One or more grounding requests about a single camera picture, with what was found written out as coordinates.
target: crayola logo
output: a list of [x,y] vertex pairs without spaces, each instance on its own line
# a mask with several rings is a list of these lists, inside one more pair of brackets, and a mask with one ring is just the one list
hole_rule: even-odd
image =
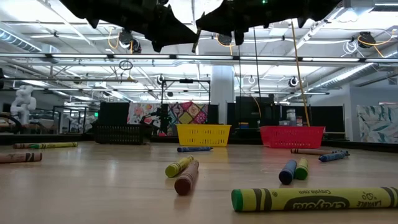
[[349,208],[349,201],[335,196],[307,196],[290,199],[284,210],[326,210]]

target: black basket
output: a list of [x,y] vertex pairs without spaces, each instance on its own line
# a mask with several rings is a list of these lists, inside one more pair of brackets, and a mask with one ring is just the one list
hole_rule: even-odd
[[105,125],[95,127],[95,142],[100,144],[143,144],[145,126],[141,124]]

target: white robot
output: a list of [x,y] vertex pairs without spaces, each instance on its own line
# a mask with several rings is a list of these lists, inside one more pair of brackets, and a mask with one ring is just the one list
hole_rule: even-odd
[[22,125],[29,123],[29,111],[36,109],[36,99],[32,97],[32,92],[32,86],[20,86],[16,93],[17,98],[11,105],[11,116],[19,118]]

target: plastic basket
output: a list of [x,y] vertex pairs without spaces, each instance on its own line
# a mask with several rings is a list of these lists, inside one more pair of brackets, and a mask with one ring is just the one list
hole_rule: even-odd
[[264,126],[262,143],[275,149],[318,149],[325,127]]
[[140,124],[101,125],[95,127],[95,142],[100,144],[142,144],[144,126]]
[[181,146],[218,146],[228,143],[231,125],[177,124]]

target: ceiling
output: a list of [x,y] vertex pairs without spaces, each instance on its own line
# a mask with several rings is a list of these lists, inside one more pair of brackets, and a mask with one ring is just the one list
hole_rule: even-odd
[[[44,7],[38,0],[2,0],[0,1],[0,20],[3,24],[14,32],[21,34],[27,40],[40,43],[49,44],[59,49],[61,53],[70,54],[129,54],[128,49],[118,47],[113,49],[109,46],[108,37],[111,45],[115,46],[117,43],[118,32],[121,28],[105,21],[101,21],[97,29],[93,29],[85,20],[75,17],[63,4],[58,0],[49,0],[51,8],[56,12]],[[169,4],[172,6],[175,17],[184,23],[187,27],[196,32],[193,21],[198,19],[203,12],[208,13],[216,9],[220,4],[220,0],[170,0]],[[79,35],[67,26],[62,18],[71,23],[72,26],[84,37],[90,39],[93,43],[90,45],[87,41],[79,37]],[[372,47],[370,49],[361,49],[350,52],[345,52],[346,41],[351,40],[352,37],[357,38],[359,32],[368,31],[376,38],[378,42],[387,41],[391,38],[392,30],[398,24],[398,12],[367,12],[360,16],[351,13],[344,13],[336,16],[329,23],[321,26],[316,30],[316,25],[319,22],[308,20],[302,29],[296,28],[295,35],[297,40],[314,31],[306,43],[298,48],[298,55],[300,57],[368,57],[375,55],[377,52]],[[255,27],[250,29],[245,34],[245,42],[240,47],[223,47],[217,40],[216,34],[210,32],[202,32],[198,44],[197,54],[199,55],[255,55],[256,52],[260,56],[293,56],[294,44],[292,42],[293,34],[291,26],[287,27],[288,22],[280,22],[272,24],[270,28]],[[142,34],[133,33],[138,38],[142,45],[142,54],[156,54],[152,50],[152,45],[149,41],[143,38]],[[379,46],[383,51],[391,45],[397,44],[397,39],[394,38],[390,42]],[[192,44],[182,44],[164,47],[162,54],[192,54]],[[6,42],[0,41],[0,52],[12,53],[26,53]],[[39,71],[44,74],[50,73],[49,66],[38,66],[29,64],[29,60],[15,59],[11,62],[22,63],[29,68]],[[123,72],[118,70],[114,72],[113,67],[99,67],[99,66],[71,66],[61,67],[55,66],[53,74],[64,68],[57,78],[66,78],[73,76],[81,76],[83,78],[106,78],[108,81],[115,78],[123,77],[126,79],[131,76],[139,81],[139,83],[106,83],[108,88],[118,89],[159,89],[156,85],[156,79],[160,74],[165,78],[180,79],[192,78],[209,80],[212,74],[212,66],[210,63],[186,63],[177,67],[134,67],[130,71]],[[300,66],[300,73],[304,79],[304,84],[309,85],[321,78],[325,78],[330,73],[338,70],[339,67],[328,67],[327,65],[313,65]],[[243,79],[242,87],[244,91],[254,90],[257,87],[257,81],[254,84],[249,83],[249,79],[257,78],[257,67],[255,63],[234,65],[236,75],[236,90],[239,90],[238,79]],[[298,91],[298,89],[291,89],[288,86],[288,79],[292,76],[297,76],[297,67],[293,65],[259,65],[258,73],[260,79],[260,88],[263,91]],[[52,86],[68,86],[69,88],[84,88],[95,83],[82,83],[75,85],[72,82],[57,82]],[[200,86],[194,84],[176,83],[170,87],[170,90],[204,90],[208,86]],[[79,92],[68,92],[69,95],[74,95]],[[86,93],[88,96],[95,98],[97,93]],[[130,100],[134,101],[157,101],[160,98],[160,93],[123,93]],[[205,100],[208,98],[207,93],[176,93],[172,99],[181,100]]]

